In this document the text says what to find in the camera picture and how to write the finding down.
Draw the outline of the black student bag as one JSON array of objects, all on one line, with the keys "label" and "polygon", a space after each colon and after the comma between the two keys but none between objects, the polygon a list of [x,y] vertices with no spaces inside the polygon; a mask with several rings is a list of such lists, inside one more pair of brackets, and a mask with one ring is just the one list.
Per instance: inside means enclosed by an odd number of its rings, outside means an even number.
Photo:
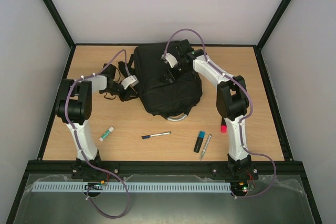
[{"label": "black student bag", "polygon": [[[180,59],[178,41],[170,43],[168,52]],[[174,83],[160,81],[169,68],[161,56],[166,44],[141,45],[135,48],[128,62],[120,61],[117,70],[126,78],[135,75],[139,83],[134,87],[147,113],[160,115],[168,121],[185,119],[202,96],[202,81],[195,71],[180,76]]]}]

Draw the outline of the blue whiteboard pen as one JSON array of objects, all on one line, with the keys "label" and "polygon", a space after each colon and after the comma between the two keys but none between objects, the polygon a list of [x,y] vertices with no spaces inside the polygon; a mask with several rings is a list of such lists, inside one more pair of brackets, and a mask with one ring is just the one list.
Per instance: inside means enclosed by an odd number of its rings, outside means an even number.
[{"label": "blue whiteboard pen", "polygon": [[169,135],[169,134],[171,134],[171,131],[162,132],[162,133],[155,133],[155,134],[150,134],[150,135],[143,135],[143,136],[141,136],[141,139],[145,140],[145,139],[149,139],[149,138],[152,138],[152,137]]}]

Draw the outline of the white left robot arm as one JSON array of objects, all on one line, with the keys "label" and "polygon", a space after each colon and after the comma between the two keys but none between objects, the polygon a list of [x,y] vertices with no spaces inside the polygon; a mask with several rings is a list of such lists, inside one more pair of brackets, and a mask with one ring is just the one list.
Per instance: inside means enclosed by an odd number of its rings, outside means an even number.
[{"label": "white left robot arm", "polygon": [[99,73],[82,76],[78,80],[63,79],[56,99],[56,115],[67,124],[77,149],[80,161],[96,161],[99,151],[94,144],[89,118],[92,113],[92,94],[108,93],[116,95],[121,101],[137,97],[134,87],[139,83],[134,75],[121,82],[114,80],[117,68],[105,64]]}]

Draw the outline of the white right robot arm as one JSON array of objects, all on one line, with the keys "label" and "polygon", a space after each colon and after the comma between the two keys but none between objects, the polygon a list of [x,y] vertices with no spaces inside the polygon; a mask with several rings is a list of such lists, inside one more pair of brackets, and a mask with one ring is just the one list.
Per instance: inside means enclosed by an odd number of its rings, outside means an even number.
[{"label": "white right robot arm", "polygon": [[177,43],[179,60],[168,52],[169,44],[166,44],[161,57],[169,65],[163,79],[173,83],[182,74],[193,70],[213,84],[216,88],[216,108],[225,121],[229,137],[228,169],[232,176],[242,177],[251,166],[251,156],[247,151],[245,119],[252,102],[244,78],[223,70],[208,56],[205,48],[194,50],[188,40]]}]

